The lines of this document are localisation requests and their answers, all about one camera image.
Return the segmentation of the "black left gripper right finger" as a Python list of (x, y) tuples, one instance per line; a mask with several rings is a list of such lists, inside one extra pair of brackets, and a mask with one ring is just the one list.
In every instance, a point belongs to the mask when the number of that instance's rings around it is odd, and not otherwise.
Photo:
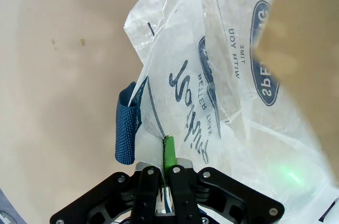
[(172, 136), (163, 142), (164, 171), (177, 223), (202, 223), (203, 206), (231, 223), (278, 223), (282, 203), (212, 167), (196, 172), (188, 159), (175, 156)]

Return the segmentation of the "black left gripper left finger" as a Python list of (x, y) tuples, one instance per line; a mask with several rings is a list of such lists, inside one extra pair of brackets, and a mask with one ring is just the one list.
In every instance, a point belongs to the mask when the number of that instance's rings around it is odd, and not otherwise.
[(161, 184), (160, 169), (139, 162), (133, 175), (112, 174), (53, 214), (50, 223), (113, 223), (129, 211), (129, 223), (153, 223)]

